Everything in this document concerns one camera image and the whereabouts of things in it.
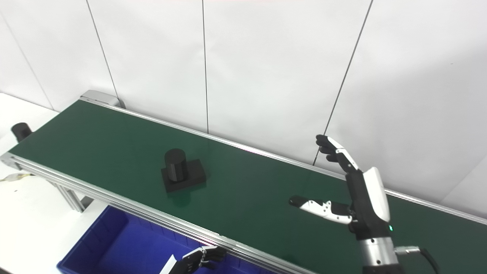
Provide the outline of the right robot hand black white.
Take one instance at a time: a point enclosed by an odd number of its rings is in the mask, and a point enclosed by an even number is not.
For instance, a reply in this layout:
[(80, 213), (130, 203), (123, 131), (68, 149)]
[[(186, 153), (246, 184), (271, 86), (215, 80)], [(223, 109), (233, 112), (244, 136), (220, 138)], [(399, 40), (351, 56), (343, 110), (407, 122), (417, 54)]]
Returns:
[(390, 237), (391, 219), (388, 201), (379, 170), (363, 171), (350, 153), (333, 138), (317, 135), (319, 151), (330, 162), (336, 162), (345, 172), (350, 205), (334, 201), (291, 196), (289, 204), (325, 220), (347, 225), (358, 241)]

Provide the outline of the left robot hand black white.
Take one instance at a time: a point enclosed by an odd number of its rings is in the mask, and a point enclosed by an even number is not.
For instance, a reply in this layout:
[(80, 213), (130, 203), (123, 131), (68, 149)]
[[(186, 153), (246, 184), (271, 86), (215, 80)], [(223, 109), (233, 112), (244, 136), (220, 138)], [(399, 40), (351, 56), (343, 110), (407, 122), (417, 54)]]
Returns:
[(171, 255), (160, 274), (194, 274), (200, 268), (214, 270), (227, 255), (227, 250), (220, 246), (202, 246), (183, 255), (179, 260)]

